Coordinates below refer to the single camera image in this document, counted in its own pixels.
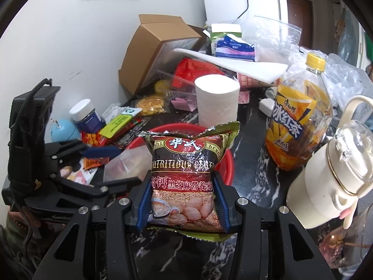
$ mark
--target red logo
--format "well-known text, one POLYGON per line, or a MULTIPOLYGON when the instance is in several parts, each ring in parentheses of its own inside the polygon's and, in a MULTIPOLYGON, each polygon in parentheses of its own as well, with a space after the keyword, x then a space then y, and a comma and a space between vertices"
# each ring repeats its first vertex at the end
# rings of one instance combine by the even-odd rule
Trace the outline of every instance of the red logo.
POLYGON ((206 138, 207 138, 207 139, 210 139, 210 140, 217 140, 217 139, 219 139, 220 137, 219 137, 219 136, 207 136, 206 138))
POLYGON ((165 141, 165 147, 174 153, 195 153, 206 146, 205 141, 201 139, 189 140, 183 138, 169 138, 165 141))

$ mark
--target cereal package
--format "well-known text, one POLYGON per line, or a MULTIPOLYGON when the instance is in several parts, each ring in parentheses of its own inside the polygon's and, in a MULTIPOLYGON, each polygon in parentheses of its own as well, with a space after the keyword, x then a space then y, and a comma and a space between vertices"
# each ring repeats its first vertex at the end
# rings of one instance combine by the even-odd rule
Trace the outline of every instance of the cereal package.
POLYGON ((239 122, 216 125, 197 136, 141 132, 153 155, 151 224, 223 232, 214 209, 211 172, 238 134, 239 122))

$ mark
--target thermos lid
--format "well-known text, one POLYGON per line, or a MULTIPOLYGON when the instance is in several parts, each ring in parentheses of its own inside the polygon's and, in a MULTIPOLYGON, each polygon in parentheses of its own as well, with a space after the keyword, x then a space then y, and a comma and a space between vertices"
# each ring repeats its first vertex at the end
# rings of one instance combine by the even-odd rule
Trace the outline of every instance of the thermos lid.
POLYGON ((338 181, 347 193, 357 194, 364 183, 372 181, 372 132, 351 120, 337 129, 329 145, 328 155, 338 181))
POLYGON ((70 115, 75 122, 79 122, 87 117, 92 110, 94 110, 94 105, 92 104, 91 100, 84 99, 70 109, 70 115))

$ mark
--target cream thermos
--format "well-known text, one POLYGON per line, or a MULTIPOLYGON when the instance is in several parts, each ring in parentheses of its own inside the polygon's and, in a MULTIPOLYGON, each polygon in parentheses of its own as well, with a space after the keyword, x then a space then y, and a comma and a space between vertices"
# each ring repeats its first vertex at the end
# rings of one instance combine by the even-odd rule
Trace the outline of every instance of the cream thermos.
POLYGON ((355 96, 347 104, 333 138, 309 159, 290 185, 287 206, 305 228, 314 228, 349 209, 348 228, 357 200, 373 188, 373 134, 351 120, 356 107, 373 99, 355 96))

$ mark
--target blue gripper pad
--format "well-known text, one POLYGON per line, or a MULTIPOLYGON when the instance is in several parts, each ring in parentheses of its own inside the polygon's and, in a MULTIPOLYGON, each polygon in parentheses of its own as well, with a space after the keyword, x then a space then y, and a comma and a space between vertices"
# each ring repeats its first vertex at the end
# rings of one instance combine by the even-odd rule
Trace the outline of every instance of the blue gripper pad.
POLYGON ((215 194, 215 210, 221 226, 227 234, 237 233, 241 220, 236 214, 235 201, 239 198, 236 189, 225 185, 217 171, 212 173, 212 185, 215 194))
POLYGON ((152 194, 152 182, 149 181, 138 208, 138 220, 136 224, 138 231, 144 229, 148 223, 148 218, 152 210, 152 194))
POLYGON ((131 199, 131 211, 124 216, 125 225, 131 232, 141 232, 146 227, 152 210, 151 171, 148 171, 141 185, 132 188, 128 195, 131 199))

